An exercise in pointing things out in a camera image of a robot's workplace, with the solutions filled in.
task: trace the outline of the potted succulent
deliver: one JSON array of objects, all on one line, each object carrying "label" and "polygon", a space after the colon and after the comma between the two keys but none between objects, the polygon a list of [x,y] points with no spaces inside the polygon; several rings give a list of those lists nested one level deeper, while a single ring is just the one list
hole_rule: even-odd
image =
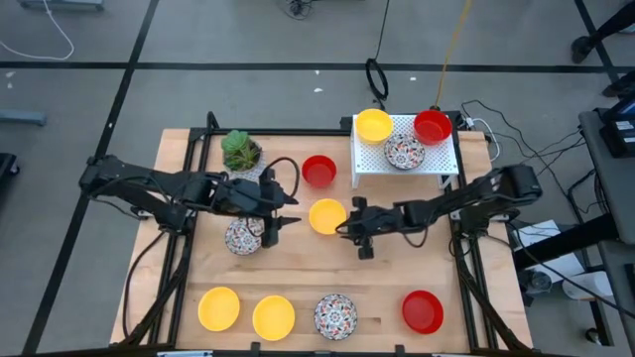
[{"label": "potted succulent", "polygon": [[260,161],[262,148],[249,138],[249,134],[232,130],[220,142],[225,166],[233,172],[246,172]]}]

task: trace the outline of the wooden table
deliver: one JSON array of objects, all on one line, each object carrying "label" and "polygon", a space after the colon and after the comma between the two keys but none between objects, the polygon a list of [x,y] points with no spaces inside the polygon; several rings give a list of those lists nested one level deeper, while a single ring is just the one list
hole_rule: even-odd
[{"label": "wooden table", "polygon": [[[182,168],[188,133],[189,130],[164,131],[156,170],[177,172]],[[219,136],[212,137],[206,168],[210,172],[223,171],[220,139]],[[450,231],[446,217],[430,227],[428,241],[421,249],[410,247],[398,234],[376,238],[375,259],[369,261],[357,259],[357,247],[350,241],[317,234],[308,221],[309,208],[320,198],[338,199],[348,211],[352,208],[353,195],[366,196],[369,204],[389,207],[394,201],[440,195],[437,178],[364,177],[359,188],[353,191],[350,138],[255,136],[254,140],[263,147],[268,161],[289,156],[301,164],[311,155],[327,155],[337,164],[337,177],[330,188],[320,190],[311,189],[301,181],[296,196],[300,204],[287,205],[279,213],[303,220],[281,230],[279,245],[252,256],[236,256],[225,247],[224,234],[231,218],[206,213],[199,215],[178,348],[246,350],[251,342],[260,341],[263,350],[390,352],[396,344],[403,344],[407,352],[469,351],[455,262],[447,250]],[[461,132],[459,140],[467,180],[488,173],[491,166],[482,133]],[[199,151],[200,148],[194,155],[195,163]],[[277,180],[290,190],[294,170],[288,163],[280,163],[275,169]],[[490,234],[503,239],[507,237],[502,224],[491,224]],[[140,224],[132,260],[156,235],[154,221]],[[421,237],[423,233],[413,234],[411,239],[418,241]],[[128,312],[129,328],[143,317],[156,297],[166,242],[164,239],[153,248],[135,271]],[[490,301],[519,339],[531,345],[509,248],[485,238],[479,240],[479,244]],[[228,330],[210,332],[198,322],[197,306],[205,292],[218,286],[230,287],[238,293],[241,310]],[[441,300],[444,324],[436,333],[418,334],[403,321],[401,302],[413,290],[430,291]],[[323,338],[314,326],[316,304],[331,293],[344,294],[357,306],[357,328],[343,341]],[[268,295],[288,298],[296,310],[293,331],[277,342],[260,338],[251,323],[254,306]],[[479,345],[486,346],[480,309],[475,302],[473,305]],[[172,304],[168,303],[165,312],[171,312],[171,308]],[[163,319],[160,341],[165,340],[168,322],[169,318]],[[120,306],[111,340],[115,342],[122,338]]]}]

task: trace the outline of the concrete floor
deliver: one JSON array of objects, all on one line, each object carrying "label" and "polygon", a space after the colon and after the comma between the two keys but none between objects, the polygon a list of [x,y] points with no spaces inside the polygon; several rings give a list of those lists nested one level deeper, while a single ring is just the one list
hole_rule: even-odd
[{"label": "concrete floor", "polygon": [[[55,11],[75,43],[74,62],[126,62],[150,0],[106,0],[105,12]],[[385,2],[324,0],[305,21],[278,9],[284,1],[160,0],[139,61],[363,63],[374,55]],[[594,25],[619,0],[584,0]],[[440,64],[463,2],[393,1],[380,62]],[[451,62],[541,65],[543,72],[453,71],[447,74],[443,109],[481,99],[519,127],[535,148],[575,130],[577,114],[615,101],[599,95],[606,73],[557,73],[571,65],[569,46],[586,28],[573,0],[475,0]],[[46,14],[0,2],[0,39],[34,55],[63,56],[66,44]],[[615,65],[635,65],[635,37],[605,42]],[[3,60],[24,60],[0,50]],[[600,66],[593,52],[583,65]],[[49,124],[0,124],[0,152],[20,157],[22,174],[0,214],[0,355],[22,351],[79,197],[77,179],[95,151],[119,88],[123,69],[2,68],[0,108],[45,111]],[[432,104],[437,71],[387,71],[391,112]],[[315,93],[315,88],[323,91]],[[154,162],[165,128],[202,126],[213,110],[221,126],[333,128],[339,118],[373,106],[363,70],[135,70],[108,153],[138,165]],[[514,134],[496,114],[467,110],[495,132]],[[501,138],[496,165],[524,158]],[[539,171],[542,165],[529,162]],[[553,168],[564,187],[592,163],[585,147],[564,154]],[[574,223],[566,200],[548,173],[546,194],[523,209],[526,221]],[[591,185],[577,192],[580,206],[595,201]],[[586,218],[598,214],[593,208]],[[90,204],[45,330],[40,352],[105,346],[109,340],[136,222],[109,207]],[[586,342],[592,326],[587,303],[554,292],[527,309],[535,345],[578,356],[627,355],[616,313],[610,311],[615,347]]]}]

